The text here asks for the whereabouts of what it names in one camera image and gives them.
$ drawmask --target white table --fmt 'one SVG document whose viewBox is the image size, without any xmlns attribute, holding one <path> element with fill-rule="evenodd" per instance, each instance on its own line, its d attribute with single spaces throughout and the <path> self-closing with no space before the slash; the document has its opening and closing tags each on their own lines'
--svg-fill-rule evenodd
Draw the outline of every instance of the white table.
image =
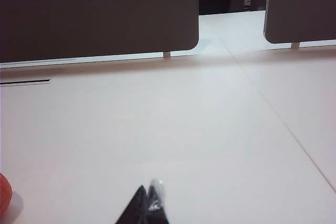
<svg viewBox="0 0 336 224">
<path fill-rule="evenodd" d="M 285 52 L 234 57 L 336 190 L 336 47 Z"/>
<path fill-rule="evenodd" d="M 1 88 L 3 224 L 114 223 L 153 177 L 171 223 L 335 223 L 333 189 L 232 54 L 52 67 L 2 71 L 51 79 Z"/>
</svg>

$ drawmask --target white desk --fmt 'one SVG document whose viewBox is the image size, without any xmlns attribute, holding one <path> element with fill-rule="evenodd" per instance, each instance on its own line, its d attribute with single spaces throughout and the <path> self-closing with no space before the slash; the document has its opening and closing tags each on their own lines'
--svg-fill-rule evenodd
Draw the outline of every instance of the white desk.
<svg viewBox="0 0 336 224">
<path fill-rule="evenodd" d="M 51 83 L 1 88 L 2 224 L 114 223 L 153 177 L 171 223 L 336 221 L 336 194 L 229 53 L 18 75 Z"/>
<path fill-rule="evenodd" d="M 336 47 L 234 57 L 336 190 Z"/>
</svg>

